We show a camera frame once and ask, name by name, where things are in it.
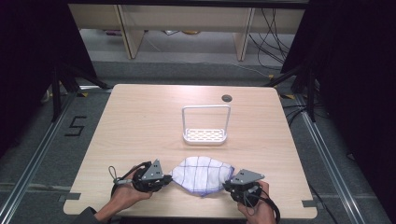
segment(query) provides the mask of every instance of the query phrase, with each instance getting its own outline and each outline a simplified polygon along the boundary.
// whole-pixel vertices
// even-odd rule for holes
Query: hand
[[[132,172],[126,179],[131,179],[134,173],[135,172]],[[95,214],[95,217],[101,222],[106,222],[118,212],[131,207],[139,201],[149,199],[151,195],[152,192],[138,191],[134,188],[132,183],[119,185],[114,191],[110,201]]]
[[[263,181],[257,181],[262,190],[269,195],[269,185]],[[262,198],[268,198],[267,194],[262,192]],[[247,224],[275,224],[274,210],[263,200],[259,200],[254,208],[246,207],[238,203],[238,210],[247,218]]]

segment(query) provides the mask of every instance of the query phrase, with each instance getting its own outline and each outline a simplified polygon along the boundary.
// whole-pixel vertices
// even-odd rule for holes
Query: wooden table
[[[224,94],[233,97],[230,103],[222,101]],[[226,142],[217,147],[187,145],[182,137],[181,108],[224,104],[231,106]],[[214,121],[207,119],[200,122]],[[235,172],[244,168],[264,174],[264,181],[270,184],[270,195],[283,218],[317,215],[316,207],[303,206],[303,201],[313,199],[276,90],[124,84],[117,85],[111,93],[71,189],[81,195],[78,200],[67,200],[64,211],[75,215],[87,206],[99,210],[108,201],[113,186],[107,170],[110,165],[122,176],[142,161],[159,159],[163,172],[168,174],[191,156],[207,156],[229,163]],[[139,202],[120,215],[243,217],[225,190],[200,198],[174,182],[154,193],[150,200]]]

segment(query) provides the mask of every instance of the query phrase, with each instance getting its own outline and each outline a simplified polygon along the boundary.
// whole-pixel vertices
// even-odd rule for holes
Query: sleeve
[[[72,224],[101,224],[94,216],[95,213],[96,211],[93,208],[87,207],[76,217]]]

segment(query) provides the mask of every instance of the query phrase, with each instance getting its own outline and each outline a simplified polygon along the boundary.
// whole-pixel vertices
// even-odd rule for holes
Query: white basket
[[[190,129],[186,127],[185,111],[187,109],[227,108],[227,117],[222,129]],[[227,127],[230,119],[231,107],[229,105],[186,105],[182,108],[183,138],[193,146],[219,146],[227,139]]]

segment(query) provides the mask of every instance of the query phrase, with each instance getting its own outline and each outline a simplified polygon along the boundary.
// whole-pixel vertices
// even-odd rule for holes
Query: white cloth
[[[188,157],[170,175],[184,189],[204,197],[223,189],[222,184],[233,175],[233,167],[209,157]]]

